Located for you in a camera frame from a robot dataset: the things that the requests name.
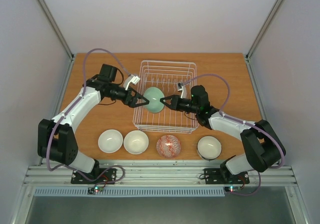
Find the celadon green ceramic bowl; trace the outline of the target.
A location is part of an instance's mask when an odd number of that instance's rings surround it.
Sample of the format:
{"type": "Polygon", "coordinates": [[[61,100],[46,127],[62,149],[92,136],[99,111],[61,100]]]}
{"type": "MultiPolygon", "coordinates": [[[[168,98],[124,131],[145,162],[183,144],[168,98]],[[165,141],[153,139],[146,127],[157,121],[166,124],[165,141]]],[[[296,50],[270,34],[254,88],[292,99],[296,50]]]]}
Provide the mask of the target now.
{"type": "Polygon", "coordinates": [[[164,94],[160,89],[150,87],[144,92],[143,96],[149,101],[149,104],[144,106],[148,112],[159,113],[163,110],[164,104],[160,102],[160,99],[164,98],[164,94]]]}

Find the red patterned bowl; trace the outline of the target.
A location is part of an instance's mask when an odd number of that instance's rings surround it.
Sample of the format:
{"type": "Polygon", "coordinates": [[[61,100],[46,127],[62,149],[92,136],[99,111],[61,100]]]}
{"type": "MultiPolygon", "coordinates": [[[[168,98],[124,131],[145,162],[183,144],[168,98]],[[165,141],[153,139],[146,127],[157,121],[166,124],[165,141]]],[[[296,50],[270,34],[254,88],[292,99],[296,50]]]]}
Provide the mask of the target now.
{"type": "Polygon", "coordinates": [[[174,135],[163,135],[157,140],[156,143],[156,150],[158,154],[167,159],[177,157],[180,154],[181,149],[181,142],[174,135]]]}

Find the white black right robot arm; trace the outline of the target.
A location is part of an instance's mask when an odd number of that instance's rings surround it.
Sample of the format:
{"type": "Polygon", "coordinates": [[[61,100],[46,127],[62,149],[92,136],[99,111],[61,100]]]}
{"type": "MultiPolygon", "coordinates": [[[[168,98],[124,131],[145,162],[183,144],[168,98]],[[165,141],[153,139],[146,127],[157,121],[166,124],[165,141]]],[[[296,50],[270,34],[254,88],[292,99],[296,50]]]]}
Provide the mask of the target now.
{"type": "Polygon", "coordinates": [[[163,97],[160,102],[171,110],[194,113],[198,123],[210,130],[220,131],[242,142],[244,154],[233,156],[220,165],[219,175],[224,184],[234,181],[240,173],[250,170],[259,173],[284,165],[286,150],[270,123],[251,122],[227,115],[213,107],[202,85],[191,88],[191,98],[179,95],[163,97]]]}

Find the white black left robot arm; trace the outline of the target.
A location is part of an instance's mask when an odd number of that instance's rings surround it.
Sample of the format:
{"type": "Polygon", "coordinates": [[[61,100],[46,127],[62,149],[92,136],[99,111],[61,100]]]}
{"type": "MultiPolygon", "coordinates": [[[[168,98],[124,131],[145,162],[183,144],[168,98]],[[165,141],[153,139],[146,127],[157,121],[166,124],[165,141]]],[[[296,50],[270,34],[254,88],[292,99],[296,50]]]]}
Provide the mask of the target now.
{"type": "Polygon", "coordinates": [[[115,83],[119,69],[104,64],[99,74],[86,80],[76,98],[51,119],[42,119],[38,125],[37,154],[47,162],[56,161],[78,172],[89,183],[96,183],[102,173],[98,160],[83,154],[75,138],[75,132],[86,115],[104,98],[121,101],[130,108],[147,105],[149,101],[130,85],[140,78],[129,75],[123,84],[115,83]]]}

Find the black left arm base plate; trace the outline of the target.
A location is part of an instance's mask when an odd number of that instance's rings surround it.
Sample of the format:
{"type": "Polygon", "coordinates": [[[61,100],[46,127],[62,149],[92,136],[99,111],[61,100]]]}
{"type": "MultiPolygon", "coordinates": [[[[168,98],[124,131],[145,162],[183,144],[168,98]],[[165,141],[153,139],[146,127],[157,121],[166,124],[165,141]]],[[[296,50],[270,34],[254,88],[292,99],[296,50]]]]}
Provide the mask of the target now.
{"type": "Polygon", "coordinates": [[[97,184],[97,183],[105,183],[111,184],[113,181],[116,180],[117,177],[117,170],[116,168],[111,168],[108,171],[104,172],[100,177],[99,175],[105,169],[99,168],[93,169],[91,173],[84,173],[80,171],[74,171],[71,176],[71,184],[80,185],[80,184],[97,184]]]}

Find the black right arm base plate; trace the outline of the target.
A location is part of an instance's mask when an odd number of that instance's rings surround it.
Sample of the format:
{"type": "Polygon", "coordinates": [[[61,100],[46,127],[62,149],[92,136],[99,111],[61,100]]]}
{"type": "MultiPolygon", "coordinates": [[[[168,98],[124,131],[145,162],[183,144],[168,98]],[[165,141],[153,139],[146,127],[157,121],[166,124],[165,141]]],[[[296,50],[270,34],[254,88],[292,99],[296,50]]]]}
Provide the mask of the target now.
{"type": "Polygon", "coordinates": [[[249,184],[248,172],[240,172],[239,174],[222,174],[219,168],[205,168],[203,174],[200,175],[207,185],[231,185],[231,184],[249,184]]]}

